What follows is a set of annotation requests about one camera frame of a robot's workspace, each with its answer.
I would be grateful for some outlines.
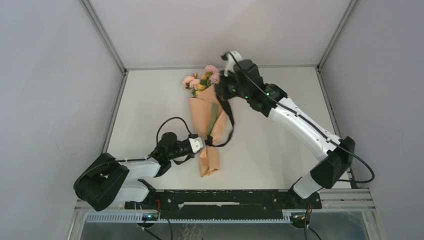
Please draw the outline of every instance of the gray wall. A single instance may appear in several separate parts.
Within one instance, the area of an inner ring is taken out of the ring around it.
[[[375,170],[369,187],[389,240],[424,234],[423,12],[422,0],[361,1],[323,70],[342,133]]]
[[[2,1],[0,239],[64,239],[121,74],[77,0]]]

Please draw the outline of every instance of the pink flower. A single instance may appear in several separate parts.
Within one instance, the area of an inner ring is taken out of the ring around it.
[[[212,72],[213,74],[219,73],[220,71],[218,70],[218,68],[214,65],[207,65],[204,70],[206,72]]]
[[[196,84],[200,83],[200,79],[193,79],[192,81],[190,81],[190,88],[194,88]]]
[[[210,83],[211,84],[219,84],[220,83],[220,74],[215,72],[210,76]]]
[[[190,83],[193,80],[195,80],[195,77],[194,76],[186,76],[184,78],[184,80],[182,81],[182,84],[186,85],[186,84]]]

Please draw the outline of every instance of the flower bouquet wrapped in paper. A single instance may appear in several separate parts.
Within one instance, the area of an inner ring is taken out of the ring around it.
[[[212,137],[216,144],[223,133],[227,115],[215,95],[215,84],[219,83],[220,73],[215,66],[205,67],[205,73],[198,79],[198,74],[187,76],[183,84],[191,90],[194,97],[188,99],[191,119],[196,133],[203,139]],[[200,176],[209,176],[220,169],[220,156],[218,149],[207,146],[200,152]]]

